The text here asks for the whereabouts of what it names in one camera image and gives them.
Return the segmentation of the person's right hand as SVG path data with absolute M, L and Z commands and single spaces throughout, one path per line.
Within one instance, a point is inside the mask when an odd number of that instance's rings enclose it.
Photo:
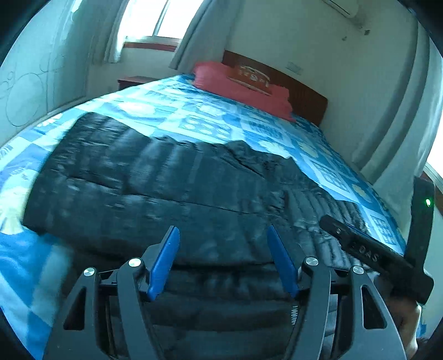
M 400 334 L 407 359 L 412 359 L 418 350 L 416 333 L 421 306 L 406 298 L 388 298 L 385 303 Z

